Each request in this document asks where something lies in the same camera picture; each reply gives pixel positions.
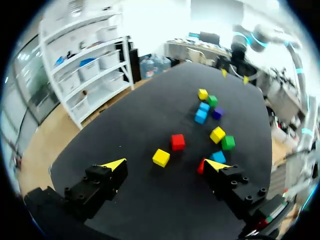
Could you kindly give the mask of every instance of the purple cube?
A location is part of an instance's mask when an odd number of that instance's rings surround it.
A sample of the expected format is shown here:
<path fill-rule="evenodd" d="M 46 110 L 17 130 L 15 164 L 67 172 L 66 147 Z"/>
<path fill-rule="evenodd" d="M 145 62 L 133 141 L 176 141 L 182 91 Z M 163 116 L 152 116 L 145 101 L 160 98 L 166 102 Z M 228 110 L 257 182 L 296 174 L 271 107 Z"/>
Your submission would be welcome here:
<path fill-rule="evenodd" d="M 212 117 L 216 120 L 219 120 L 224 114 L 224 110 L 221 107 L 216 107 L 212 112 Z"/>

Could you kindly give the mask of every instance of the table surface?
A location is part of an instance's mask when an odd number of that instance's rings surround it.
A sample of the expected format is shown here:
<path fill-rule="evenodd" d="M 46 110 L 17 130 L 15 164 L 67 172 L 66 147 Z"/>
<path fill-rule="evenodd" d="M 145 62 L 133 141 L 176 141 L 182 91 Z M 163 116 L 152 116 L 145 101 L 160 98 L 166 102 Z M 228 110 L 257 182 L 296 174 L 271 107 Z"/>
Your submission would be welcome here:
<path fill-rule="evenodd" d="M 198 89 L 225 110 L 220 121 L 194 122 Z M 85 127 L 53 163 L 55 190 L 77 183 L 92 164 L 126 158 L 128 177 L 113 201 L 106 201 L 86 225 L 119 239 L 237 239 L 245 223 L 218 201 L 196 169 L 221 149 L 209 138 L 221 126 L 236 147 L 224 151 L 226 164 L 245 169 L 251 182 L 268 188 L 272 140 L 261 92 L 236 77 L 198 63 L 183 63 L 155 77 L 107 108 Z M 173 134 L 186 147 L 170 150 Z M 171 153 L 165 168 L 153 163 L 160 148 Z"/>
<path fill-rule="evenodd" d="M 211 44 L 210 46 L 206 46 L 204 44 L 190 44 L 187 42 L 176 41 L 176 40 L 169 40 L 166 42 L 166 44 L 184 46 L 191 49 L 197 49 L 199 51 L 208 51 L 218 55 L 223 55 L 227 58 L 231 57 L 231 54 L 229 54 L 224 47 L 219 47 L 218 45 L 214 45 L 214 44 Z"/>

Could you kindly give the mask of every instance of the shelving unit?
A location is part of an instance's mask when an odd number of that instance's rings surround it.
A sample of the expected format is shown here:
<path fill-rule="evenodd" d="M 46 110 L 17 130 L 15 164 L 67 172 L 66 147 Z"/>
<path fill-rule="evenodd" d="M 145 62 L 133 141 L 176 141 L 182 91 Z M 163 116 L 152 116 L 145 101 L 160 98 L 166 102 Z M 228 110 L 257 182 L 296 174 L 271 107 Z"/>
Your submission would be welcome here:
<path fill-rule="evenodd" d="M 132 90 L 134 89 L 134 82 L 132 78 L 128 49 L 128 40 L 126 37 L 118 37 L 110 41 L 102 42 L 90 48 L 82 50 L 79 49 L 79 52 L 75 56 L 64 60 L 64 62 L 58 66 L 54 66 L 52 64 L 52 62 L 56 61 L 57 59 L 53 59 L 53 57 L 51 56 L 52 51 L 54 51 L 52 49 L 53 47 L 51 46 L 55 44 L 55 41 L 60 41 L 62 45 L 61 48 L 65 48 L 64 39 L 68 39 L 67 37 L 69 36 L 69 34 L 71 38 L 75 38 L 76 35 L 76 37 L 78 37 L 79 39 L 79 42 L 81 42 L 81 39 L 92 37 L 92 35 L 95 35 L 97 28 L 99 29 L 109 27 L 108 19 L 118 14 L 119 13 L 116 12 L 103 12 L 95 16 L 86 16 L 83 17 L 81 20 L 77 20 L 72 23 L 66 24 L 65 26 L 57 29 L 49 35 L 45 35 L 46 31 L 43 20 L 39 25 L 39 45 L 42 52 L 42 59 L 45 71 L 48 75 L 49 81 L 60 103 L 63 105 L 64 109 L 67 111 L 70 118 L 78 126 L 79 129 L 83 128 L 82 122 L 88 116 L 90 116 L 96 109 L 102 106 L 105 102 L 107 102 L 117 94 L 121 93 L 128 87 L 131 87 Z M 67 94 L 64 93 L 64 91 L 62 91 L 63 89 L 61 89 L 61 86 L 58 83 L 59 77 L 61 77 L 63 74 L 69 72 L 74 68 L 78 68 L 80 62 L 85 59 L 98 58 L 102 55 L 103 51 L 110 50 L 110 48 L 115 50 L 116 43 L 122 43 L 124 55 L 123 62 L 119 62 L 109 67 L 108 69 L 101 69 L 97 75 L 88 79 L 87 81 L 81 81 L 81 84 L 78 87 L 76 87 Z M 108 74 L 112 73 L 113 71 L 116 71 L 119 68 L 122 69 L 123 73 L 126 75 L 129 82 L 119 82 L 120 84 L 118 85 L 118 89 L 116 89 L 115 91 L 110 91 L 104 85 L 104 78 Z M 81 93 L 84 90 L 87 90 L 86 100 L 89 107 L 86 110 L 86 112 L 81 116 L 75 115 L 75 113 L 72 110 L 72 108 L 75 106 L 74 100 L 77 99 L 78 96 L 81 96 Z"/>

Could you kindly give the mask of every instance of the floor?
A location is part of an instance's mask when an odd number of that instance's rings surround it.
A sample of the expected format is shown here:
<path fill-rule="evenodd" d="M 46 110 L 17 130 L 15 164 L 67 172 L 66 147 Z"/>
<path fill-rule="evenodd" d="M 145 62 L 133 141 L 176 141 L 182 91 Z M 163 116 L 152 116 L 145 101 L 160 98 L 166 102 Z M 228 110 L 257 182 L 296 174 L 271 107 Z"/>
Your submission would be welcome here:
<path fill-rule="evenodd" d="M 149 79 L 141 80 L 134 84 L 135 88 L 140 87 Z M 101 111 L 116 103 L 119 99 L 131 92 L 127 88 L 103 106 L 91 114 L 83 123 L 84 126 L 95 119 Z M 69 118 L 62 105 L 58 105 L 54 111 L 46 118 L 38 128 L 24 152 L 21 171 L 18 172 L 18 180 L 21 194 L 24 196 L 29 191 L 40 187 L 46 189 L 50 186 L 54 189 L 50 177 L 50 167 L 60 152 L 79 133 L 79 129 Z M 276 164 L 282 162 L 281 159 L 290 150 L 280 142 L 272 139 L 272 161 Z M 281 231 L 283 232 L 290 224 L 291 220 L 285 220 Z"/>
<path fill-rule="evenodd" d="M 38 127 L 38 123 L 35 121 L 34 117 L 29 111 L 26 111 L 25 116 L 22 120 L 20 133 L 17 145 L 19 146 L 19 151 L 24 153 L 29 146 L 29 142 L 33 137 L 34 132 Z"/>

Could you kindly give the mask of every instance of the storage box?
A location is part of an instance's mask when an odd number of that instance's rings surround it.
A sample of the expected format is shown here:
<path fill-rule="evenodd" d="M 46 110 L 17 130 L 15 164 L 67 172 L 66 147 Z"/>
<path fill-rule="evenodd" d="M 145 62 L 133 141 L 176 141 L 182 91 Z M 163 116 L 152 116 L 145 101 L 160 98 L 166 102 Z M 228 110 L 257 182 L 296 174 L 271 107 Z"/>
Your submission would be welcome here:
<path fill-rule="evenodd" d="M 98 58 L 79 68 L 81 80 L 88 81 L 100 73 Z"/>
<path fill-rule="evenodd" d="M 99 57 L 99 64 L 101 69 L 108 69 L 119 63 L 120 50 L 111 51 Z"/>
<path fill-rule="evenodd" d="M 119 71 L 113 71 L 107 74 L 103 80 L 105 87 L 111 91 L 117 91 L 124 85 L 124 73 Z"/>
<path fill-rule="evenodd" d="M 88 97 L 84 96 L 71 110 L 78 119 L 85 115 L 90 110 Z"/>
<path fill-rule="evenodd" d="M 286 145 L 288 148 L 294 150 L 297 148 L 299 143 L 299 137 L 296 136 L 295 138 L 288 136 L 284 141 L 284 145 Z"/>
<path fill-rule="evenodd" d="M 78 74 L 78 70 L 73 72 L 67 72 L 63 76 L 61 76 L 59 81 L 59 86 L 61 88 L 62 93 L 66 96 L 71 93 L 74 89 L 80 86 L 80 78 Z"/>
<path fill-rule="evenodd" d="M 271 136 L 281 143 L 287 139 L 287 134 L 277 124 L 271 126 Z"/>
<path fill-rule="evenodd" d="M 99 29 L 96 32 L 96 37 L 99 41 L 108 42 L 118 38 L 118 27 L 109 26 Z"/>

